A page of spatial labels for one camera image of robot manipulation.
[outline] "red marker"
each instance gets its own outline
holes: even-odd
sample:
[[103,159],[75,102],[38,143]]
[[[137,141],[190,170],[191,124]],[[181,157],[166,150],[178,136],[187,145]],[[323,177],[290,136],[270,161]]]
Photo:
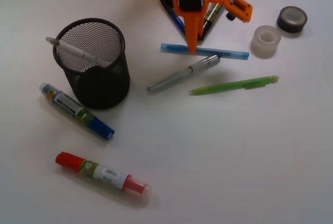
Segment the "red marker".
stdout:
[[131,191],[142,197],[149,196],[151,187],[134,179],[132,175],[122,173],[113,168],[100,165],[91,160],[86,160],[78,156],[61,152],[56,157],[56,163],[70,168],[86,177],[96,179],[122,191]]

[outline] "light blue stick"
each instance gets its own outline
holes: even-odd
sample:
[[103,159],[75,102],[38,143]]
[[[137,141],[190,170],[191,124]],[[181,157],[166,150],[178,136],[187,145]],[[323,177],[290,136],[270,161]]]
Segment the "light blue stick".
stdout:
[[[168,53],[178,53],[178,54],[192,54],[187,46],[178,45],[178,44],[162,43],[161,51]],[[222,58],[241,59],[241,60],[247,60],[250,55],[248,52],[224,51],[221,49],[213,49],[213,48],[197,48],[194,54],[202,56],[221,55]]]

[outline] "marker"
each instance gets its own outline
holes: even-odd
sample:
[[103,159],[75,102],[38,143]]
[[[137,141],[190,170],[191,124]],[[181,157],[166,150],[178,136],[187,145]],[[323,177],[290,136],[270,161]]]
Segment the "marker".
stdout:
[[46,38],[46,41],[58,49],[61,49],[73,56],[77,56],[78,58],[90,61],[91,63],[101,66],[102,68],[106,68],[111,64],[108,61],[93,56],[92,54],[89,54],[88,52],[83,51],[82,49],[79,49],[73,45],[65,43],[62,40],[58,40],[55,38]]
[[191,95],[205,95],[216,92],[223,92],[227,90],[237,90],[237,89],[251,89],[261,86],[266,86],[270,83],[275,83],[279,79],[279,76],[271,76],[271,77],[261,77],[251,80],[239,81],[239,82],[229,82],[222,83],[207,87],[197,88],[195,90],[190,91]]
[[148,184],[141,183],[128,173],[122,173],[113,168],[66,152],[61,152],[57,155],[56,163],[72,169],[83,176],[103,182],[113,188],[134,193],[142,198],[149,197],[151,191],[151,187]]
[[177,82],[193,73],[197,73],[199,71],[203,71],[207,68],[211,68],[218,64],[220,62],[220,56],[214,55],[210,57],[206,57],[203,60],[200,60],[196,62],[195,64],[192,64],[188,66],[187,68],[180,70],[176,73],[173,73],[172,75],[164,78],[162,81],[157,82],[153,85],[150,85],[147,87],[147,91],[153,91],[155,89],[158,89],[160,87],[168,86],[174,82]]
[[250,55],[248,52],[224,51],[221,49],[199,48],[199,47],[196,49],[194,53],[192,53],[189,51],[189,48],[185,45],[167,44],[167,43],[161,44],[161,51],[168,53],[195,54],[203,56],[220,55],[223,58],[241,59],[241,60],[247,60]]
[[113,134],[114,130],[100,121],[89,110],[82,107],[81,104],[74,101],[63,91],[59,91],[50,84],[43,83],[40,86],[43,95],[46,96],[53,104],[59,106],[64,111],[69,113],[74,119],[83,123],[86,127],[95,131],[97,134],[108,140]]
[[203,25],[203,33],[202,33],[202,39],[206,36],[209,29],[213,26],[213,24],[216,22],[218,15],[220,15],[224,11],[224,7],[222,4],[212,4],[208,12],[206,13],[204,19],[204,25]]
[[185,26],[183,21],[176,15],[173,8],[171,8],[165,0],[160,0],[163,8],[168,13],[172,21],[176,24],[177,28],[180,30],[180,32],[185,36]]

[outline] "pen holder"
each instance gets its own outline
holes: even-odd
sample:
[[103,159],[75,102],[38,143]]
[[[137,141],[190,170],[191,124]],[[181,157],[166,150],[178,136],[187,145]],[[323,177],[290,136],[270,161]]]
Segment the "pen holder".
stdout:
[[110,63],[103,68],[53,47],[53,56],[63,69],[78,100],[92,109],[106,109],[120,103],[130,87],[125,40],[111,22],[87,18],[71,23],[57,36],[68,44]]

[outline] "orange robot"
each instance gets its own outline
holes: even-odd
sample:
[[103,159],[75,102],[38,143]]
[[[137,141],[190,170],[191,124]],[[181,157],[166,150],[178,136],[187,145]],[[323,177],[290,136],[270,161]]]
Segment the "orange robot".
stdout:
[[244,0],[174,0],[176,14],[184,18],[187,45],[193,53],[197,48],[198,34],[202,36],[204,16],[210,2],[222,4],[244,22],[251,20],[253,7]]

